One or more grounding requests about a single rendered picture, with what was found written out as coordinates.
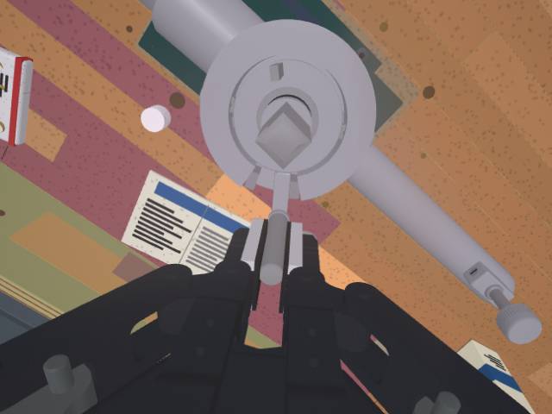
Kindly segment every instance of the red stripe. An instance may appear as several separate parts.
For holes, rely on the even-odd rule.
[[[17,108],[19,106],[19,90],[21,89],[21,68],[25,60],[33,61],[30,58],[16,58],[16,69],[14,70],[14,78],[12,79],[13,91],[11,97],[11,118],[9,120],[9,135],[8,144],[14,147],[16,145],[16,128],[17,128]]]

